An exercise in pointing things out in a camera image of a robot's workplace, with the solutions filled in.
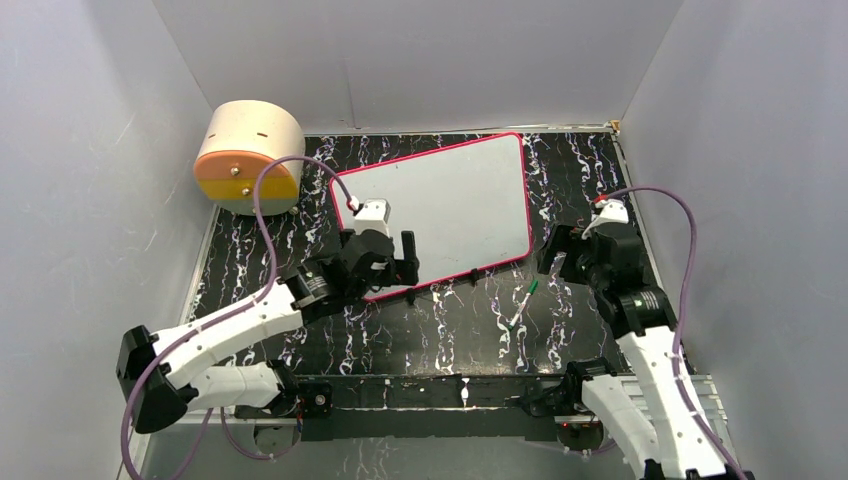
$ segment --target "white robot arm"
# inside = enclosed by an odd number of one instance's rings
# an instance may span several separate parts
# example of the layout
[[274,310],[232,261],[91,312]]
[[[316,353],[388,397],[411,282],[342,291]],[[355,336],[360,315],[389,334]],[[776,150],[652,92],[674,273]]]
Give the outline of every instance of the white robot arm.
[[[274,335],[297,330],[360,301],[373,287],[418,283],[412,232],[402,232],[402,259],[394,258],[387,221],[390,207],[367,200],[354,216],[354,229],[341,233],[341,251],[307,259],[288,279],[277,278],[268,295],[257,293],[203,318],[150,333],[144,326],[124,334],[117,376],[127,398],[151,360],[185,335],[198,334],[174,349],[144,385],[133,410],[139,433],[171,425],[192,410],[232,405],[285,413],[298,401],[298,382],[285,364],[269,361],[250,367],[216,366],[232,354]],[[206,329],[222,313],[252,308]]]
[[561,384],[566,402],[597,415],[636,478],[737,478],[695,422],[704,410],[685,369],[679,380],[693,400],[692,411],[678,391],[672,362],[679,358],[671,353],[674,312],[665,292],[643,279],[643,244],[628,222],[626,207],[614,199],[600,200],[596,206],[602,210],[585,229],[554,227],[539,256],[538,270],[549,273],[556,254],[566,253],[560,276],[592,288],[598,311],[630,362],[653,422],[625,393],[603,358],[568,365]]

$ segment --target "white wall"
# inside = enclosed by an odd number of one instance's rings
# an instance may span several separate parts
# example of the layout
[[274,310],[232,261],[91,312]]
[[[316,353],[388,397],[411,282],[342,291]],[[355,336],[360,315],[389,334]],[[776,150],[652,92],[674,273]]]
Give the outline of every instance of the white wall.
[[328,133],[619,119],[681,1],[154,3],[213,107]]
[[3,478],[117,474],[120,338],[178,320],[210,113],[150,2],[3,2]]
[[[685,335],[757,478],[848,471],[848,3],[685,2],[624,117],[637,184],[701,227]],[[640,194],[669,291],[688,231]]]

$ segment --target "whiteboard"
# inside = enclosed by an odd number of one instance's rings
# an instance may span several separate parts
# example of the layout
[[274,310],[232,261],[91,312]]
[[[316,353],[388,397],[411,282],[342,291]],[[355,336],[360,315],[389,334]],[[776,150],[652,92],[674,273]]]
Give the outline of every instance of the whiteboard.
[[[523,152],[521,137],[505,133],[339,175],[360,201],[388,200],[395,256],[403,252],[400,232],[415,233],[420,288],[530,253]],[[339,225],[353,228],[353,214],[337,182],[331,182],[330,192]],[[377,300],[408,288],[386,287],[365,298]]]

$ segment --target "black marble surface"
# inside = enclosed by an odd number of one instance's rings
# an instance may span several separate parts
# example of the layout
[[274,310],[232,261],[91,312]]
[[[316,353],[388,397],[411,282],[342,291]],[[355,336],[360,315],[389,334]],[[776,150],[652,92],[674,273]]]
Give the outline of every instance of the black marble surface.
[[[333,136],[307,139],[306,154],[342,171],[480,135]],[[623,188],[608,133],[524,134],[534,249],[555,222],[586,225],[590,200]],[[279,274],[300,260],[339,248],[328,178],[304,168],[294,213],[269,217]],[[195,296],[201,317],[258,290],[269,274],[256,221],[222,211]],[[230,358],[231,365],[284,359],[298,375],[515,375],[564,371],[575,359],[623,358],[586,287],[539,276],[519,325],[506,324],[534,278],[533,256],[485,272],[476,286],[455,279],[401,299],[353,305],[296,332],[269,338]]]

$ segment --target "round container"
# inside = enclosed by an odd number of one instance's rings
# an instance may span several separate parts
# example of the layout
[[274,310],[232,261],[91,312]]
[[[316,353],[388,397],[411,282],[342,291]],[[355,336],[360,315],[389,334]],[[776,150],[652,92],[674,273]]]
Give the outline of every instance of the round container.
[[[306,140],[297,120],[282,108],[257,100],[221,105],[212,114],[194,162],[194,177],[210,200],[240,215],[253,215],[253,188],[259,172],[287,155],[303,155]],[[263,215],[297,204],[303,162],[286,162],[265,175],[260,193]]]

